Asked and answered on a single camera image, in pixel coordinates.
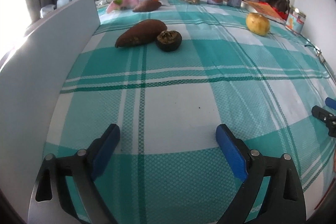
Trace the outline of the small brown sweet potato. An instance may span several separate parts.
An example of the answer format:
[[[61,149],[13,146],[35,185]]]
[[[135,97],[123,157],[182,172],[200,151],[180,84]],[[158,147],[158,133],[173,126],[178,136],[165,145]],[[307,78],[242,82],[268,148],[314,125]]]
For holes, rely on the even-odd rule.
[[[133,12],[151,12],[159,9],[161,6],[162,4],[160,1],[144,0],[135,6]]]

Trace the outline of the large brown sweet potato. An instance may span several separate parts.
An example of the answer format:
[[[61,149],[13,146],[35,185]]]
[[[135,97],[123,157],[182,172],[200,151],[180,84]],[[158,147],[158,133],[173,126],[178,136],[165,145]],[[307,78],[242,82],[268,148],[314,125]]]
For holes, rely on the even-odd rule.
[[[156,19],[147,19],[134,25],[116,40],[115,47],[133,47],[151,43],[167,30],[167,25]]]

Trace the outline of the white cardboard box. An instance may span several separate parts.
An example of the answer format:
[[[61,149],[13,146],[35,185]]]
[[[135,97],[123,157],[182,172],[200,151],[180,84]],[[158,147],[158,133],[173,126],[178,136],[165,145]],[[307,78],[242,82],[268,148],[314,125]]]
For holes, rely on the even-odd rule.
[[[1,191],[27,219],[60,90],[100,26],[94,0],[76,0],[37,21],[1,69]]]

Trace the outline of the yellow apple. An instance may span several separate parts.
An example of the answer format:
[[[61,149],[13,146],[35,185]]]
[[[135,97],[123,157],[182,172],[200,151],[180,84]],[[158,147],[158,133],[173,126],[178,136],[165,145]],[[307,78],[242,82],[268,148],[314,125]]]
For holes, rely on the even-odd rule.
[[[245,22],[248,30],[259,36],[266,36],[270,30],[269,20],[258,13],[250,12],[246,16]]]

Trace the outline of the orange paper booklet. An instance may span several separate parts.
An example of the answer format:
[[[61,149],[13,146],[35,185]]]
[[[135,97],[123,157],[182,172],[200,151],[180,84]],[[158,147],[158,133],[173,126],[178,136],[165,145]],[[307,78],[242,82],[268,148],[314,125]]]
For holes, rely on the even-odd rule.
[[[285,20],[268,4],[242,0],[241,8],[244,8],[249,12],[262,14],[275,22],[285,23]]]

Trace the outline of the teal plaid cloth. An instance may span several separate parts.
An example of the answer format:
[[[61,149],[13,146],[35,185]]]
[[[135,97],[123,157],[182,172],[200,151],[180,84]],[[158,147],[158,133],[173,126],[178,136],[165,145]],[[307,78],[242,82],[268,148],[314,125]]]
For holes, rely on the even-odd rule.
[[[257,36],[246,12],[171,0],[150,13],[99,10],[100,27],[62,86],[44,153],[73,155],[115,123],[120,142],[96,186],[119,223],[212,223],[240,181],[215,130],[226,124],[251,149],[288,153],[312,215],[333,180],[335,139],[311,114],[335,84],[307,42],[272,22]],[[116,48],[147,19],[177,31],[164,52],[155,41]]]

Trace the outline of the pink snack bag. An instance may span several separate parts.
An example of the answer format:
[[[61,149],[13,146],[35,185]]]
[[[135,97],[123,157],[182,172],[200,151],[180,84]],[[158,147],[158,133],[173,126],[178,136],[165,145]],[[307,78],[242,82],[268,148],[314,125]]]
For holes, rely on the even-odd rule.
[[[133,9],[138,4],[139,0],[112,0],[105,12],[109,14],[112,11]]]

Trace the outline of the dark mangosteen fruit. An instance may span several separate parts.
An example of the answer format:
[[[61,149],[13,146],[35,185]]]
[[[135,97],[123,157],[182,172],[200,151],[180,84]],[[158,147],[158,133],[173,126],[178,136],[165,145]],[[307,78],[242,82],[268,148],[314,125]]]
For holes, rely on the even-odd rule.
[[[155,43],[164,52],[176,51],[182,43],[182,36],[177,31],[162,31],[157,36]]]

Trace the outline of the light blue tin can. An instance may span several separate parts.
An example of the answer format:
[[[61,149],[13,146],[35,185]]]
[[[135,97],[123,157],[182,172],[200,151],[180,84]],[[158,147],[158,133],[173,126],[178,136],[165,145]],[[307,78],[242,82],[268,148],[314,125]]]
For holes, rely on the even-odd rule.
[[[290,11],[286,20],[285,28],[291,32],[300,35],[306,20],[306,15],[293,6],[290,7]]]

